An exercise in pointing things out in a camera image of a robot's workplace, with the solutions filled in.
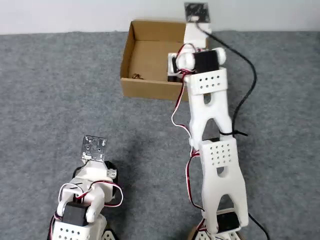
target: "white wire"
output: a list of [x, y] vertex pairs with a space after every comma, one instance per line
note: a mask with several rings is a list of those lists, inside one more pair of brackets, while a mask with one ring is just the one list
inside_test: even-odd
[[114, 187], [116, 187], [117, 189], [119, 189], [119, 191], [120, 191], [120, 193], [121, 193], [121, 201], [120, 201], [120, 203], [118, 203], [118, 204], [116, 204], [116, 205], [108, 205], [108, 204], [105, 204], [104, 206], [105, 207], [109, 207], [109, 208], [116, 208], [116, 207], [119, 207], [121, 204], [122, 204], [122, 202], [123, 202], [123, 200], [124, 200], [124, 193], [122, 192], [122, 189], [121, 189], [121, 187], [119, 186], [119, 185], [117, 185], [117, 184], [115, 184], [115, 183], [109, 183], [110, 185], [112, 185], [112, 186], [114, 186]]
[[[182, 128], [182, 129], [184, 129], [184, 130], [188, 133], [189, 138], [192, 140], [192, 136], [191, 136], [191, 133], [190, 133], [190, 131], [188, 130], [188, 128], [186, 128], [184, 125], [176, 124], [175, 121], [174, 121], [174, 116], [175, 116], [175, 114], [176, 114], [176, 112], [177, 112], [177, 110], [178, 110], [178, 108], [179, 108], [179, 106], [180, 106], [182, 96], [184, 95], [184, 91], [185, 91], [185, 87], [184, 87], [184, 85], [183, 85], [183, 86], [182, 86], [181, 96], [179, 97], [178, 102], [177, 102], [177, 105], [176, 105], [176, 107], [174, 108], [173, 113], [172, 113], [172, 115], [171, 115], [171, 122], [172, 122], [172, 124], [173, 124], [174, 126], [180, 127], [180, 128]], [[191, 157], [191, 154], [192, 154], [192, 150], [193, 150], [193, 147], [191, 146], [190, 154], [189, 154], [190, 157]]]
[[105, 205], [104, 205], [105, 207], [116, 208], [116, 207], [119, 207], [119, 206], [122, 204], [122, 202], [123, 202], [123, 200], [124, 200], [124, 194], [123, 194], [123, 192], [122, 192], [121, 187], [120, 187], [118, 184], [116, 184], [116, 183], [114, 183], [114, 182], [111, 182], [111, 181], [107, 181], [107, 180], [97, 180], [97, 181], [94, 181], [94, 182], [92, 183], [91, 187], [90, 187], [87, 191], [83, 192], [81, 195], [78, 195], [77, 198], [82, 198], [82, 197], [84, 197], [85, 195], [87, 195], [87, 194], [91, 191], [92, 186], [93, 186], [94, 184], [109, 184], [109, 185], [112, 185], [112, 186], [114, 186], [114, 187], [116, 187], [117, 189], [120, 190], [120, 193], [121, 193], [121, 201], [120, 201], [120, 203], [118, 203], [118, 204], [116, 204], [116, 205], [105, 204]]
[[80, 191], [83, 193], [83, 189], [81, 187], [79, 187], [78, 185], [74, 184], [74, 183], [71, 183], [71, 182], [67, 182], [65, 184], [63, 184], [61, 187], [60, 187], [60, 190], [59, 190], [59, 195], [58, 195], [58, 203], [60, 203], [61, 201], [61, 195], [62, 195], [62, 191], [63, 189], [67, 186], [67, 185], [71, 185], [71, 186], [74, 186], [78, 189], [80, 189]]

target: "red wire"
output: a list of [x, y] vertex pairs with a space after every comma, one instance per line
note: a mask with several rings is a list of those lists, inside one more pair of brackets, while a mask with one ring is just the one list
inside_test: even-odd
[[197, 49], [196, 49], [195, 45], [193, 45], [192, 43], [185, 43], [185, 44], [183, 44], [183, 45], [180, 47], [180, 49], [179, 49], [178, 52], [176, 53], [175, 58], [177, 58], [177, 57], [179, 56], [180, 52], [182, 51], [182, 49], [183, 49], [186, 45], [190, 45], [190, 46], [194, 49], [194, 51], [197, 52]]
[[[115, 184], [114, 182], [112, 182], [112, 181], [107, 181], [107, 180], [97, 180], [97, 181], [94, 181], [94, 182], [92, 182], [91, 184], [90, 184], [90, 186], [89, 186], [89, 190], [88, 191], [86, 191], [85, 193], [83, 193], [83, 194], [81, 194], [81, 195], [79, 195], [79, 196], [76, 196], [75, 198], [76, 199], [82, 199], [82, 198], [84, 198], [89, 192], [90, 192], [90, 189], [91, 189], [91, 187], [92, 187], [92, 185], [93, 184], [98, 184], [98, 183], [105, 183], [105, 184], [111, 184], [111, 185], [113, 185], [113, 186], [117, 186], [117, 184]], [[108, 204], [108, 203], [104, 203], [104, 206], [105, 207], [117, 207], [119, 205], [119, 203], [117, 203], [117, 204]]]
[[204, 209], [203, 209], [201, 206], [199, 206], [199, 205], [197, 205], [197, 204], [194, 203], [194, 201], [193, 201], [193, 199], [192, 199], [191, 185], [190, 185], [190, 174], [189, 174], [190, 163], [191, 163], [191, 160], [192, 160], [193, 158], [199, 157], [199, 156], [200, 156], [200, 154], [199, 154], [198, 152], [193, 152], [193, 153], [192, 153], [189, 161], [187, 162], [187, 164], [186, 164], [186, 166], [185, 166], [185, 178], [186, 178], [186, 186], [187, 186], [187, 191], [188, 191], [188, 196], [189, 196], [190, 202], [191, 202], [192, 205], [195, 206], [196, 208], [204, 211]]

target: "white plastic bracket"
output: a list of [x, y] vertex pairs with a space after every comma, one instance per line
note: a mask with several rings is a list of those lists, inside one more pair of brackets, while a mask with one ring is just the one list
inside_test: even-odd
[[52, 240], [101, 240], [106, 226], [107, 220], [101, 214], [94, 223], [89, 223], [86, 226], [77, 226], [56, 220]]
[[[236, 139], [205, 140], [199, 150], [203, 172], [202, 204], [208, 232], [218, 232], [217, 211], [224, 195], [230, 196], [240, 227], [247, 226], [246, 186], [239, 167]], [[223, 168], [223, 171], [218, 173], [218, 168]]]
[[[199, 149], [202, 136], [209, 119], [214, 119], [223, 133], [232, 132], [232, 123], [228, 112], [227, 70], [219, 70], [185, 76], [191, 120], [189, 124], [194, 149]], [[210, 94], [211, 100], [205, 103], [204, 94]], [[221, 139], [232, 136], [220, 135]]]

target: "wire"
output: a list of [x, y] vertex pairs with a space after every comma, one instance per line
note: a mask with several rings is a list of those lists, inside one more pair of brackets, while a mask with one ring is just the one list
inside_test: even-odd
[[120, 191], [120, 193], [121, 193], [121, 201], [120, 201], [119, 203], [117, 203], [117, 204], [104, 203], [104, 206], [105, 206], [105, 207], [109, 207], [109, 208], [119, 207], [119, 206], [122, 204], [123, 200], [124, 200], [124, 194], [123, 194], [123, 192], [122, 192], [121, 187], [120, 187], [118, 184], [116, 184], [116, 183], [114, 183], [114, 182], [112, 182], [112, 181], [106, 181], [106, 180], [94, 181], [93, 183], [90, 184], [90, 186], [89, 186], [89, 188], [88, 188], [87, 191], [83, 192], [81, 195], [76, 196], [75, 198], [76, 198], [76, 199], [82, 199], [82, 198], [84, 198], [84, 197], [92, 190], [92, 186], [93, 186], [94, 184], [99, 184], [99, 183], [109, 184], [109, 185], [112, 185], [112, 186], [116, 187], [117, 189], [119, 189], [119, 191]]
[[193, 158], [199, 157], [199, 156], [200, 156], [199, 153], [194, 153], [194, 154], [192, 154], [191, 157], [190, 157], [190, 159], [189, 159], [189, 161], [186, 163], [186, 166], [185, 166], [185, 181], [186, 181], [186, 188], [187, 188], [187, 191], [188, 191], [188, 196], [189, 196], [190, 202], [191, 202], [192, 205], [195, 206], [196, 208], [204, 211], [204, 209], [203, 209], [201, 206], [199, 206], [199, 205], [197, 205], [197, 204], [194, 203], [194, 201], [193, 201], [193, 199], [192, 199], [191, 186], [190, 186], [190, 175], [189, 175], [190, 163], [191, 163], [191, 160], [192, 160]]
[[53, 239], [53, 229], [54, 229], [54, 224], [56, 222], [56, 220], [61, 220], [62, 217], [58, 215], [57, 212], [54, 213], [54, 215], [51, 218], [50, 221], [50, 227], [49, 227], [49, 240]]
[[254, 90], [256, 84], [257, 84], [257, 71], [256, 68], [254, 66], [254, 64], [248, 59], [246, 58], [244, 55], [242, 55], [240, 52], [238, 52], [237, 50], [235, 50], [233, 47], [229, 46], [228, 44], [226, 44], [224, 41], [222, 41], [221, 39], [217, 38], [216, 36], [212, 35], [211, 33], [203, 30], [198, 22], [195, 22], [196, 27], [203, 32], [204, 34], [206, 34], [208, 37], [210, 37], [211, 39], [217, 41], [218, 43], [220, 43], [222, 46], [226, 47], [227, 49], [229, 49], [231, 52], [233, 52], [234, 54], [238, 55], [239, 57], [241, 57], [243, 60], [245, 60], [251, 67], [252, 69], [252, 73], [253, 73], [253, 81], [251, 84], [250, 89], [247, 91], [247, 93], [244, 95], [244, 97], [241, 99], [241, 101], [239, 102], [239, 104], [237, 105], [237, 107], [235, 108], [234, 112], [233, 112], [233, 116], [232, 116], [232, 135], [235, 136], [235, 134], [239, 134], [240, 132], [235, 130], [235, 125], [236, 125], [236, 118], [238, 116], [239, 110], [241, 108], [241, 106], [244, 104], [244, 102], [247, 100], [247, 98], [250, 96], [250, 94], [252, 93], [252, 91]]
[[[183, 125], [183, 124], [176, 124], [175, 123], [175, 120], [174, 120], [174, 116], [180, 106], [180, 103], [181, 103], [181, 99], [182, 99], [182, 96], [184, 94], [184, 91], [185, 91], [185, 76], [188, 75], [188, 74], [191, 74], [192, 72], [191, 71], [188, 71], [188, 70], [185, 70], [185, 69], [180, 69], [181, 72], [183, 72], [182, 74], [182, 85], [181, 85], [181, 90], [180, 90], [180, 93], [178, 95], [178, 98], [176, 100], [176, 103], [175, 103], [175, 106], [174, 106], [174, 109], [173, 109], [173, 112], [172, 112], [172, 115], [171, 115], [171, 122], [174, 126], [176, 127], [180, 127], [180, 128], [183, 128], [189, 135], [189, 138], [192, 139], [192, 136], [191, 136], [191, 133], [188, 129], [188, 127], [186, 125]], [[191, 150], [190, 150], [190, 156], [192, 155], [192, 152], [193, 152], [193, 147], [191, 147]]]
[[193, 45], [192, 43], [189, 43], [189, 42], [184, 43], [184, 44], [180, 47], [180, 49], [178, 50], [178, 52], [176, 53], [175, 59], [177, 59], [177, 58], [178, 58], [178, 56], [180, 55], [180, 53], [181, 53], [182, 49], [184, 49], [184, 47], [185, 47], [186, 45], [190, 45], [190, 46], [193, 48], [194, 52], [196, 52], [196, 51], [197, 51], [197, 49], [196, 49], [195, 45]]
[[78, 186], [77, 184], [74, 184], [74, 183], [71, 183], [71, 182], [64, 183], [64, 184], [60, 187], [60, 190], [59, 190], [59, 195], [58, 195], [58, 202], [59, 202], [59, 203], [60, 203], [60, 201], [61, 201], [62, 192], [63, 192], [64, 188], [65, 188], [67, 185], [74, 186], [75, 188], [80, 189], [80, 191], [81, 191], [82, 193], [84, 193], [84, 190], [83, 190], [80, 186]]
[[250, 212], [248, 214], [249, 214], [249, 218], [251, 218], [251, 220], [264, 232], [266, 239], [270, 240], [270, 236], [267, 230], [250, 214]]
[[83, 167], [85, 167], [87, 165], [89, 161], [86, 161], [86, 163], [82, 166], [78, 166], [74, 171], [73, 171], [73, 174], [72, 174], [72, 178], [75, 178], [76, 174], [77, 174], [77, 171], [79, 171], [80, 169], [82, 169]]

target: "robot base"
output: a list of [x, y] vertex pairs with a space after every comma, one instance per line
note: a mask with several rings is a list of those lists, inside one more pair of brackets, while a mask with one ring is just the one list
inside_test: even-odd
[[245, 240], [239, 232], [219, 233], [215, 237], [209, 237], [205, 231], [197, 231], [194, 227], [187, 240]]
[[94, 223], [89, 223], [86, 226], [77, 226], [56, 220], [52, 240], [117, 240], [112, 230], [106, 229], [106, 226], [106, 218], [101, 214]]

